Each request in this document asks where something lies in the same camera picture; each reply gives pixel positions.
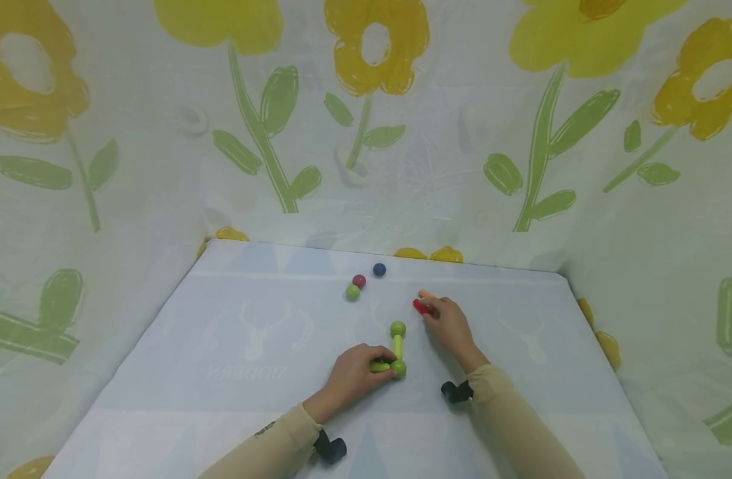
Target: yellow flower petal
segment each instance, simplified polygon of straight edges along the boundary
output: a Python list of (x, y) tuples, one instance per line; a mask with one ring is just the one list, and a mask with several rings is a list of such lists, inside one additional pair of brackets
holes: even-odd
[(543, 71), (568, 55), (583, 25), (563, 1), (547, 1), (531, 9), (514, 27), (510, 57), (528, 71)]
[[(216, 231), (216, 233), (214, 234), (214, 237), (218, 239), (249, 241), (249, 236), (247, 236), (246, 233), (240, 232), (235, 228), (231, 228), (230, 226), (224, 226), (218, 229), (218, 231)], [(208, 236), (204, 236), (204, 241), (201, 241), (201, 244), (198, 247), (198, 251), (196, 252), (196, 259), (200, 258), (201, 254), (204, 254), (204, 251), (206, 251), (206, 243), (208, 243), (210, 239), (211, 238), (209, 238)]]
[(9, 33), (32, 36), (52, 62), (54, 91), (28, 90), (0, 59), (0, 129), (28, 142), (58, 141), (68, 117), (89, 107), (87, 85), (73, 71), (73, 36), (47, 0), (0, 1), (0, 40)]
[(283, 15), (276, 0), (230, 1), (235, 16), (230, 37), (241, 55), (262, 55), (281, 42)]
[(214, 47), (222, 43), (230, 31), (230, 16), (224, 13), (236, 9), (239, 2), (154, 0), (153, 5), (158, 22), (173, 39), (194, 47)]
[(590, 327), (592, 329), (595, 329), (595, 314), (592, 312), (592, 308), (590, 307), (590, 304), (587, 302), (586, 298), (580, 297), (576, 301), (579, 303), (579, 309), (582, 310), (582, 313), (584, 314), (584, 318), (587, 319), (587, 322), (590, 324)]
[(709, 19), (688, 35), (677, 61), (680, 70), (701, 76), (717, 61), (732, 57), (732, 20)]
[(697, 77), (675, 71), (664, 82), (653, 100), (651, 119), (658, 125), (685, 125), (692, 120), (691, 113), (697, 106), (693, 85)]
[(604, 331), (595, 331), (595, 337), (598, 338), (598, 342), (601, 344), (606, 358), (608, 358), (610, 367), (614, 368), (614, 371), (618, 371), (622, 367), (622, 352), (619, 350), (617, 340)]
[(430, 255), (433, 261), (447, 261), (450, 263), (464, 263), (462, 253), (451, 246), (445, 246)]
[(411, 258), (417, 259), (417, 260), (426, 260), (427, 259), (427, 256), (425, 256), (425, 253), (423, 253), (413, 247), (402, 247), (401, 249), (396, 251), (393, 254), (393, 256), (411, 257)]
[(198, 251), (196, 251), (196, 260), (201, 257), (201, 254), (204, 254), (204, 251), (206, 251), (206, 243), (208, 243), (210, 238), (208, 236), (204, 236), (204, 241), (201, 241), (201, 244), (198, 246)]
[(52, 464), (54, 456), (45, 456), (30, 460), (7, 475), (7, 479), (39, 479), (47, 472), (49, 464)]
[(652, 120), (659, 125), (690, 124), (691, 136), (709, 140), (732, 116), (732, 84), (711, 100), (698, 100), (693, 87), (704, 72), (732, 60), (732, 19), (709, 19), (685, 40), (679, 68), (664, 82), (653, 101)]
[[(403, 95), (415, 80), (412, 64), (427, 49), (430, 25), (420, 0), (326, 0), (326, 25), (339, 37), (334, 49), (337, 78), (349, 94), (361, 96), (381, 87)], [(362, 37), (372, 24), (385, 26), (390, 47), (378, 65), (361, 55)]]
[(685, 0), (531, 0), (518, 22), (510, 56), (524, 70), (543, 71), (567, 60), (571, 77), (598, 77), (621, 67), (640, 45), (645, 27)]
[(213, 47), (230, 36), (241, 55), (278, 47), (283, 17), (277, 0), (154, 0), (161, 26), (174, 39)]
[(606, 19), (583, 24), (568, 51), (566, 74), (594, 79), (618, 70), (638, 50), (645, 24), (635, 19), (630, 3)]
[(218, 232), (214, 235), (218, 239), (232, 239), (236, 241), (249, 241), (249, 236), (244, 232), (240, 232), (230, 226), (224, 226), (218, 229)]

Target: tent wall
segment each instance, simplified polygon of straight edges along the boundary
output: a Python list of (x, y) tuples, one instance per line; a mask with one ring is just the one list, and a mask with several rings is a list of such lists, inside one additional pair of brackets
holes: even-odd
[(0, 478), (211, 236), (559, 271), (732, 477), (732, 0), (217, 3), (0, 2)]

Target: red block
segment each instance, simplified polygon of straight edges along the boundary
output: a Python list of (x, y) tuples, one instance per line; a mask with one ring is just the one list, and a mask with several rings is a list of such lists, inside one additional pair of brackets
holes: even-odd
[(422, 303), (420, 303), (420, 301), (419, 301), (418, 299), (415, 299), (415, 301), (413, 302), (413, 305), (415, 305), (415, 309), (416, 309), (416, 310), (417, 310), (417, 311), (418, 311), (418, 312), (419, 312), (420, 314), (431, 314), (431, 315), (433, 314), (433, 313), (432, 313), (432, 309), (430, 309), (430, 307), (429, 307), (429, 306), (427, 306), (427, 305), (425, 305), (425, 304), (422, 304)]

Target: sleeve cuff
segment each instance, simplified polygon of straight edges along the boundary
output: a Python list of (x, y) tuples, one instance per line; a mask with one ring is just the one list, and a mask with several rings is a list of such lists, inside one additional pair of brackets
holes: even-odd
[(467, 375), (467, 381), (475, 392), (472, 401), (476, 403), (487, 402), (504, 391), (514, 389), (507, 374), (493, 364), (484, 364), (471, 372)]
[(312, 449), (317, 435), (323, 428), (310, 417), (310, 414), (302, 407), (302, 403), (297, 404), (283, 415), (283, 424), (300, 450)]

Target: red ball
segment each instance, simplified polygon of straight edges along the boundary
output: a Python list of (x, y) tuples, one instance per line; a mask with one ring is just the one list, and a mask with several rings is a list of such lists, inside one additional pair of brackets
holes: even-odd
[(353, 277), (353, 284), (355, 284), (358, 289), (364, 289), (366, 286), (366, 277), (363, 274), (356, 274), (356, 276)]

